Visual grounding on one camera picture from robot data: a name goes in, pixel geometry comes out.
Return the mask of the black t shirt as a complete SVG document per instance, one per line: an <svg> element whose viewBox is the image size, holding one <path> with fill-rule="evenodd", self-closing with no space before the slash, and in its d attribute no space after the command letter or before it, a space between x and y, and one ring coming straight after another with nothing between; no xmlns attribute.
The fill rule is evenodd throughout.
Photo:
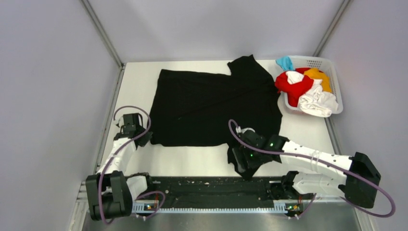
<svg viewBox="0 0 408 231"><path fill-rule="evenodd" d="M228 122L269 138L280 132L282 113L272 75L254 56L228 63L230 74L163 69L150 111L151 144L164 147L228 145L228 162L238 142Z"/></svg>

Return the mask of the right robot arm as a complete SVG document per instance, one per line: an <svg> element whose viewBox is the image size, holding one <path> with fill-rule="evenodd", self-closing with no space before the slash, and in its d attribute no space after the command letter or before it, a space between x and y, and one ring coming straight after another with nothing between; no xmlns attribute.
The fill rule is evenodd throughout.
<svg viewBox="0 0 408 231"><path fill-rule="evenodd" d="M239 143L233 154L240 171L273 161L309 170L292 171L283 177L281 186L286 197L320 193L341 197L361 208L374 207L381 175L366 154L330 154L279 135L266 139L250 129L232 135Z"/></svg>

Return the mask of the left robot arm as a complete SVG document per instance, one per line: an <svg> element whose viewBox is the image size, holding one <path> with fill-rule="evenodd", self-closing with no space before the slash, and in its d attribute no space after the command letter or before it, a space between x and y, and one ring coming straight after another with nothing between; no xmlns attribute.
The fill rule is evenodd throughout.
<svg viewBox="0 0 408 231"><path fill-rule="evenodd" d="M154 193L154 186L147 181L146 174L128 178L124 175L137 148L145 146L152 136L142 122L139 113L121 116L116 121L119 131L113 138L108 158L96 174L86 178L89 214L94 221L127 217L138 195L148 199Z"/></svg>

